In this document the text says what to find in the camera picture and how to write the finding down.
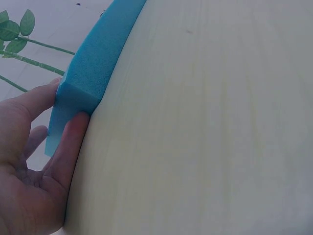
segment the wooden board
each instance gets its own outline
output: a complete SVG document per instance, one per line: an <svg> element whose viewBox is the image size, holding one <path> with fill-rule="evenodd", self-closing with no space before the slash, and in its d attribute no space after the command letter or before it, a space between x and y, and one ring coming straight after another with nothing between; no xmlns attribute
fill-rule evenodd
<svg viewBox="0 0 313 235"><path fill-rule="evenodd" d="M91 119L64 233L313 233L312 6L147 0Z"/></svg>

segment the light wood surface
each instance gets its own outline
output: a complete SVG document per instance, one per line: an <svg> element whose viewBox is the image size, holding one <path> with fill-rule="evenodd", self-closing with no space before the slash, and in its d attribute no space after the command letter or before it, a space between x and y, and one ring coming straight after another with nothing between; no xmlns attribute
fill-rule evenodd
<svg viewBox="0 0 313 235"><path fill-rule="evenodd" d="M147 0L91 119L63 233L312 234L312 9Z"/></svg>

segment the foam block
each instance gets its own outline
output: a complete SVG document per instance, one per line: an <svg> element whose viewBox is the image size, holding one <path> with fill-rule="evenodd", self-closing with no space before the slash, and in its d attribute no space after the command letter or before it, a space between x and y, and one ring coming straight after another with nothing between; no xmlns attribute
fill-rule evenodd
<svg viewBox="0 0 313 235"><path fill-rule="evenodd" d="M146 0L115 0L93 27L58 88L45 154L52 156L66 123L75 114L90 115L102 99L129 33Z"/></svg>

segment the finger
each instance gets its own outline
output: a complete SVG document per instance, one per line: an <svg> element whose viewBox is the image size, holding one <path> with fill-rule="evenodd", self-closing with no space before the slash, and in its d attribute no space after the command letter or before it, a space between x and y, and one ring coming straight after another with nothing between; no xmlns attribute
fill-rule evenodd
<svg viewBox="0 0 313 235"><path fill-rule="evenodd" d="M36 87L6 102L20 108L25 118L32 122L39 114L53 105L59 82L60 78L56 78L47 85Z"/></svg>
<svg viewBox="0 0 313 235"><path fill-rule="evenodd" d="M60 79L0 102L0 158L16 165L27 143L31 122L52 106Z"/></svg>
<svg viewBox="0 0 313 235"><path fill-rule="evenodd" d="M32 155L38 146L45 140L48 135L47 128L45 126L37 126L29 135L27 144L24 148L24 156L26 159Z"/></svg>
<svg viewBox="0 0 313 235"><path fill-rule="evenodd" d="M52 177L67 192L88 122L88 114L79 113L66 125L53 160L44 174L44 176Z"/></svg>

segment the plant stem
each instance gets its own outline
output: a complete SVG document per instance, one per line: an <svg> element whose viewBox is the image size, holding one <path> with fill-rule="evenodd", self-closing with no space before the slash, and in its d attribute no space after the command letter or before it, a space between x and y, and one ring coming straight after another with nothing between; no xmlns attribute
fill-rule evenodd
<svg viewBox="0 0 313 235"><path fill-rule="evenodd" d="M3 81L5 81L5 82L7 82L7 83L9 83L10 85L12 85L13 87L19 89L19 90L22 91L22 92L28 92L28 90L26 90L25 88L19 86L18 84L16 84L16 83L10 81L9 79L7 79L7 78L5 78L5 77L2 77L1 75L0 75L0 79L3 80Z"/></svg>
<svg viewBox="0 0 313 235"><path fill-rule="evenodd" d="M20 37L20 36L18 36L18 39L21 39L21 40L24 40L24 41L28 41L28 42L30 42L30 43L35 43L35 44L38 44L38 45L41 45L41 46L44 46L44 47L47 47L47 48L59 50L59 51L62 51L62 52L65 52L65 53L68 53L68 54L71 54L71 55L75 55L75 53L72 52L72 51L65 50L65 49L62 49L62 48L59 48L59 47L50 46L50 45L47 45L47 44L44 44L44 43L40 43L40 42L37 42L37 41L35 41L35 40L31 40L31 39L29 39L29 38L26 38L26 37Z"/></svg>
<svg viewBox="0 0 313 235"><path fill-rule="evenodd" d="M31 65L34 65L34 66L38 66L40 68L43 68L45 70L54 72L54 73L56 73L58 75L61 75L61 76L64 75L64 71L62 71L62 70L59 70L59 69L57 69L55 67L52 67L50 65L46 65L46 64L40 63L38 61L31 60L31 59L28 59L26 57L23 57L23 56L20 56L20 55L17 55L17 54L8 52L8 51L0 50L0 55L4 55L6 58L14 58L14 59L17 59L17 60L20 60L20 61L24 61L24 62L26 62L28 64L31 64Z"/></svg>

